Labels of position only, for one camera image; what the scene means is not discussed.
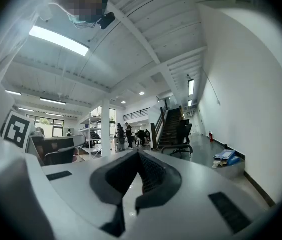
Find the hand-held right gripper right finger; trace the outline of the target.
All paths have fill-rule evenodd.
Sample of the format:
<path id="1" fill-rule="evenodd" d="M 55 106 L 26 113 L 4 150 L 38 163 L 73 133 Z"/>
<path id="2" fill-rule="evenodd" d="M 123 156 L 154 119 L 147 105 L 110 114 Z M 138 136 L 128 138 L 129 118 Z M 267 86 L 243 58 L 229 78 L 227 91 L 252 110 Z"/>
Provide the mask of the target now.
<path id="1" fill-rule="evenodd" d="M 180 173 L 143 151 L 137 151 L 135 156 L 137 173 L 142 181 L 142 195 L 135 201 L 136 211 L 162 207 L 180 189 Z"/>

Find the blue cardboard box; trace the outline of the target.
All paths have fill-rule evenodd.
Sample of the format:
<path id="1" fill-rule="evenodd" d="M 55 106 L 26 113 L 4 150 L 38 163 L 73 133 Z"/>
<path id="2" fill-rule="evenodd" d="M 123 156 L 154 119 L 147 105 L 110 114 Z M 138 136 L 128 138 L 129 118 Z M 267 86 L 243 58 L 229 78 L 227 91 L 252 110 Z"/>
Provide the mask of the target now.
<path id="1" fill-rule="evenodd" d="M 227 166 L 232 166 L 240 161 L 240 158 L 235 156 L 235 151 L 230 149 L 225 149 L 221 153 L 214 155 L 214 159 Z"/>

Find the black office chair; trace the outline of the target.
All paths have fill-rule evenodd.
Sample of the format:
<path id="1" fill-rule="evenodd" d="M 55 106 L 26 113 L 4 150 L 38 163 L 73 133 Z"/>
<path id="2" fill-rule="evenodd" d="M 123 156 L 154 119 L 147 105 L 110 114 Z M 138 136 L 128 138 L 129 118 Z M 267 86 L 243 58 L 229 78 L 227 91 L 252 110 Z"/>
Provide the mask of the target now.
<path id="1" fill-rule="evenodd" d="M 161 148 L 160 153 L 163 154 L 166 150 L 172 150 L 169 156 L 179 154 L 189 154 L 191 157 L 193 149 L 190 146 L 189 135 L 192 128 L 192 124 L 189 123 L 188 119 L 180 120 L 178 126 L 176 127 L 176 142 L 172 142 L 170 145 Z"/>

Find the white metal shelving rack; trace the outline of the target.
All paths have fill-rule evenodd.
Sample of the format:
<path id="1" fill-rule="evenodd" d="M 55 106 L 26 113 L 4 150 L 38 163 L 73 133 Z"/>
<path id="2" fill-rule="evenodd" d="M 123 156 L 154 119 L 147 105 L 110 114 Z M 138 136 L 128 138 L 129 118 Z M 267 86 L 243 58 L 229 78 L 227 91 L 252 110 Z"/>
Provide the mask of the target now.
<path id="1" fill-rule="evenodd" d="M 79 125 L 79 133 L 85 137 L 85 143 L 81 149 L 90 159 L 101 156 L 101 107 L 97 107 Z M 91 139 L 90 133 L 96 132 L 100 139 Z"/>

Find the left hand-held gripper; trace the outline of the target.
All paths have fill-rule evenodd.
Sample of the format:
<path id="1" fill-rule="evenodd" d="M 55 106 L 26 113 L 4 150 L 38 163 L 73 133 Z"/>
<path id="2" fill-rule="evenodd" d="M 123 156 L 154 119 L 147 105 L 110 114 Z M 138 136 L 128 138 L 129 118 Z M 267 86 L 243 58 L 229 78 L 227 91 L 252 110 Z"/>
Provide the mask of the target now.
<path id="1" fill-rule="evenodd" d="M 27 152 L 29 137 L 33 132 L 33 120 L 11 111 L 2 126 L 0 137 L 16 145 L 22 152 Z"/>

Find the wooden staircase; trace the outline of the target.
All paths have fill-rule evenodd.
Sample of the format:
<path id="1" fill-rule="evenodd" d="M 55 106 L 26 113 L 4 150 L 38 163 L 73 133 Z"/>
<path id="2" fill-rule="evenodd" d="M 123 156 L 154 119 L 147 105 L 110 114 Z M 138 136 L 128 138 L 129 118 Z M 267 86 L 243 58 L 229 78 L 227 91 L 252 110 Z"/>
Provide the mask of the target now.
<path id="1" fill-rule="evenodd" d="M 152 149 L 159 150 L 176 143 L 176 127 L 183 118 L 182 107 L 168 110 L 166 105 L 159 110 L 159 117 L 150 123 Z"/>

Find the large glass window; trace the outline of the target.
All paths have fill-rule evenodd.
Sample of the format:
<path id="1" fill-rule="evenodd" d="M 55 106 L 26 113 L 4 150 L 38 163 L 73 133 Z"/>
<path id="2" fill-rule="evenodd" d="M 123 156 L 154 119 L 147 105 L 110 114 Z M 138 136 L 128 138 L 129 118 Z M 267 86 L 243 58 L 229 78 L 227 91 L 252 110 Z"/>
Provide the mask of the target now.
<path id="1" fill-rule="evenodd" d="M 34 122 L 36 128 L 41 128 L 44 131 L 46 138 L 62 137 L 63 136 L 63 120 L 49 119 L 45 117 L 37 117 L 26 115 L 27 118 Z"/>

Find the black balcony railing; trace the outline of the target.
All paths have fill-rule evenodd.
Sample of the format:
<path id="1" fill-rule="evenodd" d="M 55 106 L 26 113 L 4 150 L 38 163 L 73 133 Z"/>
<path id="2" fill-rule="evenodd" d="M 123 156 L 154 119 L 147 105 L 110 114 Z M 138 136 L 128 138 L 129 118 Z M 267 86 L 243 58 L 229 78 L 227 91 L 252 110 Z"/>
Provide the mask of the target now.
<path id="1" fill-rule="evenodd" d="M 123 116 L 124 121 L 131 121 L 137 118 L 146 117 L 148 115 L 148 108 L 135 111 Z"/>

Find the white pillar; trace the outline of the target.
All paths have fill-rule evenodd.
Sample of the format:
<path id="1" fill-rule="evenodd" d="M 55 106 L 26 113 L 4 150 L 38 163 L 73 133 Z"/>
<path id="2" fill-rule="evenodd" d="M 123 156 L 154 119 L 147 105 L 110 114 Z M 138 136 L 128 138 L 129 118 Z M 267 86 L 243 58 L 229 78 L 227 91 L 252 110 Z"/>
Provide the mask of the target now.
<path id="1" fill-rule="evenodd" d="M 102 100 L 102 114 L 101 114 L 101 146 L 102 156 L 110 155 L 110 122 L 109 122 L 109 99 Z"/>

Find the person's white shirt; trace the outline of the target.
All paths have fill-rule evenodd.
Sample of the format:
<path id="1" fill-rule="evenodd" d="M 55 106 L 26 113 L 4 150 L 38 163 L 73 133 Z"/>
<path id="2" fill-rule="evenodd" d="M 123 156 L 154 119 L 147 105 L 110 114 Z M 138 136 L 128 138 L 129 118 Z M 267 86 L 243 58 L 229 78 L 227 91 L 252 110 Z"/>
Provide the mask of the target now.
<path id="1" fill-rule="evenodd" d="M 10 0 L 0 13 L 0 72 L 25 44 L 40 10 L 51 0 Z"/>

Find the brown office chair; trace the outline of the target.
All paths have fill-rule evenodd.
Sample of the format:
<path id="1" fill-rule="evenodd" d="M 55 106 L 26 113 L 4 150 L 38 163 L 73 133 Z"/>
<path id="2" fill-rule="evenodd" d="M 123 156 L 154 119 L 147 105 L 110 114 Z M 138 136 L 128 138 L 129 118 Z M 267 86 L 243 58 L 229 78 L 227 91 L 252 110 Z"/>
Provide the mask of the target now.
<path id="1" fill-rule="evenodd" d="M 52 138 L 46 140 L 43 137 L 34 137 L 32 140 L 44 166 L 74 162 L 75 147 L 73 138 Z"/>

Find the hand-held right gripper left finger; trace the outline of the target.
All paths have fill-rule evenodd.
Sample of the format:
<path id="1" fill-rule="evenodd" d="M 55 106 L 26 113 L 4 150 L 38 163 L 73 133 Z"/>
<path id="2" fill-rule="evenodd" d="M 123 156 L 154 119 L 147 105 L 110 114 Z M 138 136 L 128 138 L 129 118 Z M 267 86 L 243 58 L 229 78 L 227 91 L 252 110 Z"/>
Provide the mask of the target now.
<path id="1" fill-rule="evenodd" d="M 125 232 L 123 197 L 138 174 L 138 167 L 139 153 L 132 151 L 98 168 L 90 177 L 90 187 L 99 200 L 115 206 L 113 218 L 100 228 L 114 237 Z"/>

